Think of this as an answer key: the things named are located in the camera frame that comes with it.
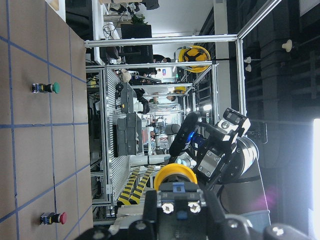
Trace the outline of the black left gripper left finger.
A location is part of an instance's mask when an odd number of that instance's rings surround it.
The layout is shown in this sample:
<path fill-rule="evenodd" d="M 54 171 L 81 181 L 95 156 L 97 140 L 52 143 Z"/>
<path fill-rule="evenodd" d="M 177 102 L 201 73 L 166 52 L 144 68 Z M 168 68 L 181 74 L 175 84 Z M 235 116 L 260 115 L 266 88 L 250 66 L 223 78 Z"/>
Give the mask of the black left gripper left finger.
<path fill-rule="evenodd" d="M 142 214 L 142 239 L 158 240 L 158 209 L 157 191 L 150 190 L 145 193 L 144 208 Z"/>

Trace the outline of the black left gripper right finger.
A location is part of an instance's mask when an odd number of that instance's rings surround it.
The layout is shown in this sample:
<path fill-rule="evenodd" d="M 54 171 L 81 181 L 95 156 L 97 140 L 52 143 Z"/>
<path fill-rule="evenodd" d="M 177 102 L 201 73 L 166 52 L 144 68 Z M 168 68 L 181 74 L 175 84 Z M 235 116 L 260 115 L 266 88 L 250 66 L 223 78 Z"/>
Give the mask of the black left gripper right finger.
<path fill-rule="evenodd" d="M 205 217 L 200 224 L 200 240 L 227 240 L 225 231 L 226 217 L 216 194 L 210 190 L 202 190 L 206 203 Z"/>

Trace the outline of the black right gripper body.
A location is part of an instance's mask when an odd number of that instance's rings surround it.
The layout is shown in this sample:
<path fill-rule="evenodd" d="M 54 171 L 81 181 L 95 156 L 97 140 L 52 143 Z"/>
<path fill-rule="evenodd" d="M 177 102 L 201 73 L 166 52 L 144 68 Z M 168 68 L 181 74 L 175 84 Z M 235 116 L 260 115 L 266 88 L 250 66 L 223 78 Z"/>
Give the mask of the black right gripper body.
<path fill-rule="evenodd" d="M 252 148 L 245 137 L 251 126 L 245 115 L 227 108 L 215 125 L 200 122 L 209 134 L 196 155 L 194 173 L 202 185 L 236 181 L 252 165 Z"/>

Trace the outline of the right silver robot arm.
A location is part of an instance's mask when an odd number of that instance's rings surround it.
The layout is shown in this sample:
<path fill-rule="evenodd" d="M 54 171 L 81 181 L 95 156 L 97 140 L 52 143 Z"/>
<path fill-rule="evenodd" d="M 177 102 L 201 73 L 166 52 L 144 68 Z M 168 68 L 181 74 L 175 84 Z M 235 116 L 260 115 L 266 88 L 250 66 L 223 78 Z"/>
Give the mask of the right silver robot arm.
<path fill-rule="evenodd" d="M 270 225 L 270 211 L 258 163 L 257 145 L 246 136 L 248 117 L 227 108 L 214 126 L 203 124 L 209 136 L 197 151 L 193 169 L 199 183 L 214 191 L 227 214 L 248 219 L 259 232 Z"/>

